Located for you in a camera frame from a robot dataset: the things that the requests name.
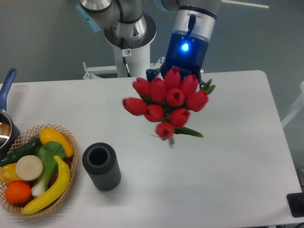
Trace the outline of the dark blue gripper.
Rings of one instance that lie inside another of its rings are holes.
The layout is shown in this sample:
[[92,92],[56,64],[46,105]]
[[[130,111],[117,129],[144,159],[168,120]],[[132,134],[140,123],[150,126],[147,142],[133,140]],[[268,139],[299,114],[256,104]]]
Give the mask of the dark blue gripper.
[[216,19],[216,5],[180,5],[165,61],[161,68],[146,70],[147,81],[162,79],[175,66],[181,79],[195,75],[200,90],[204,90],[206,83],[201,78],[201,68]]

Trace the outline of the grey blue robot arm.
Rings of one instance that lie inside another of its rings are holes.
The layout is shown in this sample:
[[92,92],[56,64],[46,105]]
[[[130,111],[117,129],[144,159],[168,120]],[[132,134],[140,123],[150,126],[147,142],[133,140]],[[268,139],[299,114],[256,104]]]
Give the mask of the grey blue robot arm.
[[81,0],[80,17],[93,31],[103,31],[114,51],[118,77],[153,79],[178,67],[181,77],[195,75],[200,85],[202,64],[217,20],[219,0],[157,0],[167,11],[176,11],[176,20],[164,57],[150,61],[150,45],[156,36],[153,18],[143,11],[141,0]]

